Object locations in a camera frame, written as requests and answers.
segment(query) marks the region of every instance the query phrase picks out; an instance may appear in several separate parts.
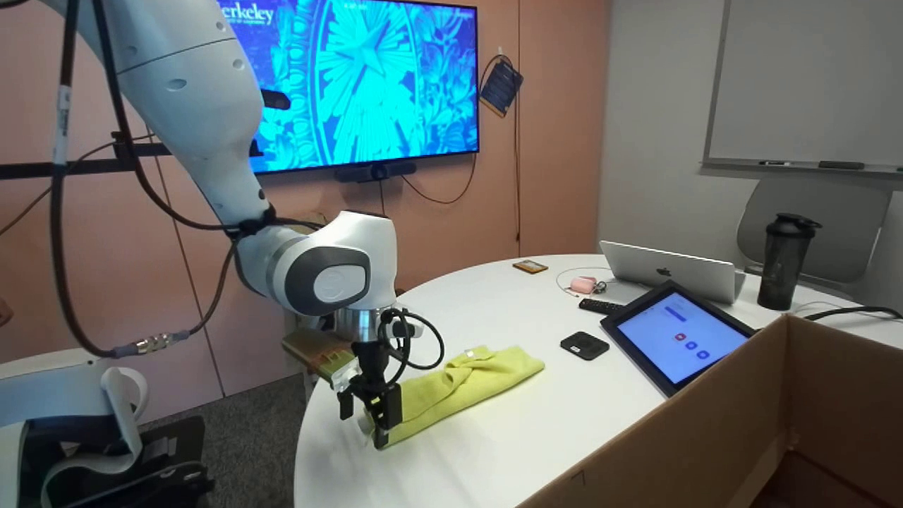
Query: black water bottle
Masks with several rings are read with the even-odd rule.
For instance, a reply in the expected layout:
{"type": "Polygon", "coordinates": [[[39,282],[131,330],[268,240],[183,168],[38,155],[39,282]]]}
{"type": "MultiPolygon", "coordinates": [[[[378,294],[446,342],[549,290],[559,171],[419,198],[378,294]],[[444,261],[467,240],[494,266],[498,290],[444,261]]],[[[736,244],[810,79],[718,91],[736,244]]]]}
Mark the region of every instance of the black water bottle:
{"type": "Polygon", "coordinates": [[[759,304],[789,311],[807,260],[810,240],[822,222],[801,213],[780,213],[766,230],[766,271],[759,284],[759,304]]]}

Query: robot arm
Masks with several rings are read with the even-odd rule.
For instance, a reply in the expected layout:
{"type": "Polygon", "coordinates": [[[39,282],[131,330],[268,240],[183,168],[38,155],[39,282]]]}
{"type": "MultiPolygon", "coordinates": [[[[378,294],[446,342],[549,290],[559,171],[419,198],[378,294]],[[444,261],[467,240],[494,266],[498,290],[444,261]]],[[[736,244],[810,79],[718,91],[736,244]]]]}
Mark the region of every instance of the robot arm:
{"type": "MultiPolygon", "coordinates": [[[[65,14],[73,2],[46,0],[65,14]]],[[[103,52],[94,0],[77,2],[79,33],[103,52]]],[[[121,92],[173,150],[202,194],[228,225],[243,282],[293,311],[324,316],[351,311],[362,376],[351,391],[364,397],[384,431],[386,352],[382,316],[395,304],[395,225],[371,213],[338,213],[320,230],[275,216],[250,167],[259,123],[259,84],[214,0],[109,0],[106,16],[121,92]]]]}

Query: white table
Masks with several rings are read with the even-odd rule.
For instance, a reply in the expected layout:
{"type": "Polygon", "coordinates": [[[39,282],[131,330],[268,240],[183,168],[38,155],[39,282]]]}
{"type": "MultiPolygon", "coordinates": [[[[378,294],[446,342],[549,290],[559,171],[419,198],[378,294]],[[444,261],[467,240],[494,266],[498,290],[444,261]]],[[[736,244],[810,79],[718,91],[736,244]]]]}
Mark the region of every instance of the white table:
{"type": "MultiPolygon", "coordinates": [[[[498,350],[519,345],[546,360],[546,373],[386,452],[377,452],[357,419],[338,419],[336,394],[320,384],[298,445],[298,504],[508,508],[667,400],[615,345],[595,360],[559,350],[574,330],[607,339],[602,316],[578,311],[578,298],[566,290],[574,277],[612,278],[604,257],[537,260],[552,271],[529,277],[515,271],[511,260],[488,261],[432,278],[410,290],[402,304],[441,328],[449,354],[477,345],[498,350]]],[[[759,278],[749,277],[726,311],[752,328],[766,328],[780,312],[759,306],[756,290],[759,278]]],[[[629,302],[640,294],[643,288],[615,282],[604,298],[629,302]]],[[[790,312],[848,304],[852,302],[798,288],[790,312]]],[[[875,319],[858,319],[852,330],[883,342],[903,335],[903,323],[875,319]]],[[[432,360],[434,352],[432,339],[416,345],[416,360],[432,360]]]]}

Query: yellow towel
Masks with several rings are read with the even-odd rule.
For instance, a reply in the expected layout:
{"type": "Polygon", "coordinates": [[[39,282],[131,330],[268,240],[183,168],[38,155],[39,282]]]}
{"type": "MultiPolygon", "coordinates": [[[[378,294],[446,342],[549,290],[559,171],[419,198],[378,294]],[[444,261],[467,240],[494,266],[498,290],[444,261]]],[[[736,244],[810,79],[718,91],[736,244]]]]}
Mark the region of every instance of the yellow towel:
{"type": "Polygon", "coordinates": [[[402,422],[394,426],[391,445],[529,381],[540,370],[542,360],[519,346],[475,346],[437,373],[405,381],[402,422]]]}

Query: tv screen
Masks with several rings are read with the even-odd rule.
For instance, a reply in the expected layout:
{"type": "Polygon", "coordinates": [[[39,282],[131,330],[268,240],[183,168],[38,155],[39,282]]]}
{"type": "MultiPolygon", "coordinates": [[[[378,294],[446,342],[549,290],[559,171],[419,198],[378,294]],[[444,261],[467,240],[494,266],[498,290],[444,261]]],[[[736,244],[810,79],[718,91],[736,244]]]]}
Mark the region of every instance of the tv screen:
{"type": "Polygon", "coordinates": [[[477,7],[384,0],[221,0],[262,91],[254,171],[480,150],[477,7]]]}

